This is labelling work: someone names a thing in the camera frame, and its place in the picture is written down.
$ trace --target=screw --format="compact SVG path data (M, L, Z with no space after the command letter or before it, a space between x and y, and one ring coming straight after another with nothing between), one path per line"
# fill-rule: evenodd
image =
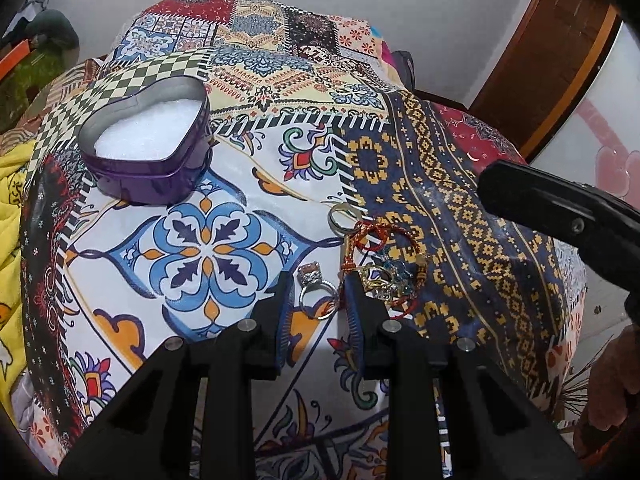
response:
M471 352L474 348L476 348L476 343L468 337L461 337L456 341L456 346L460 348L463 352Z
M584 231L584 220L582 218L576 218L573 222L571 222L571 231L575 235L579 235L582 231Z
M251 319L250 317L241 319L238 322L238 330L241 330L242 332L251 332L251 330L255 330L255 327L257 326L258 324L255 319Z
M177 335L173 335L170 338L164 340L164 347L169 351L173 352L182 346L182 338Z
M400 323L397 319L387 319L382 324L382 329L385 332L395 334L396 332L400 332L400 330L402 329L402 323Z

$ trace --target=orange object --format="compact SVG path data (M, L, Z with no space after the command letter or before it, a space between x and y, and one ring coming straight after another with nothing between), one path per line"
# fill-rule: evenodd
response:
M0 59L0 80L2 80L14 66L27 57L29 52L29 42L23 40L11 52Z

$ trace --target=ring band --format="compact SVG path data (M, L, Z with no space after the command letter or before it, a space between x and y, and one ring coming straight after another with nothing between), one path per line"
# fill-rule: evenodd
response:
M332 283L322 279L322 272L320 270L320 264L318 262L311 262L309 264L299 266L298 281L302 286L302 290L300 290L300 296L298 297L298 306L303 312L305 311L305 305L302 299L304 298L304 295L312 288L326 288L327 290L331 291L332 296L334 297L334 307L329 312L327 312L326 314L322 314L322 316L319 317L309 316L309 319L317 319L322 321L323 319L328 318L331 314L334 313L338 303L338 290L333 286Z
M342 202L340 204L333 205L332 208L329 209L329 215L328 215L329 227L337 235L340 235L340 236L352 235L352 234L354 234L354 233L356 233L358 231L358 228L355 227L355 226L354 227L345 227L345 226L342 226L342 225L338 224L338 222L334 218L334 213L335 212L343 212L343 213L345 213L346 215L348 215L351 218L353 218L356 221L356 224L357 224L358 222L362 222L362 213L360 212L359 209L355 208L351 204L347 204L346 202Z
M337 305L337 300L338 300L338 290L334 287L332 283L326 282L325 280L322 280L322 282L313 282L313 283L310 283L309 285L304 285L302 287L302 290L300 290L300 296L298 298L298 306L303 312L305 310L305 305L302 299L304 295L313 288L326 288L331 292L331 294L334 297L334 307L331 310L329 310L329 312L327 312L326 314L322 314L322 316L318 316L318 317L309 316L309 319L317 319L318 321L322 321L323 319L327 319L329 316L331 316L331 314L335 312L335 307Z

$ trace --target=purple tin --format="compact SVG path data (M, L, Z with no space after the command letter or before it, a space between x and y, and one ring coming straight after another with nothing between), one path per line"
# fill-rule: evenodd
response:
M116 160L95 154L95 141L113 123L131 117L157 103L178 99L200 101L202 106L175 151L162 160ZM209 99L199 79L171 76L151 83L139 92L96 110L78 132L82 160L94 175L98 188L128 202L169 205L181 202L193 190L211 161L207 139Z

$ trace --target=yellow blanket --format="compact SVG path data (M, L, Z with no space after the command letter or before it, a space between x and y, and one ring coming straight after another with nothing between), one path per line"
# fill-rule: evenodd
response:
M26 364L18 233L24 166L33 153L34 144L34 141L20 144L0 156L0 402L12 420L11 386Z

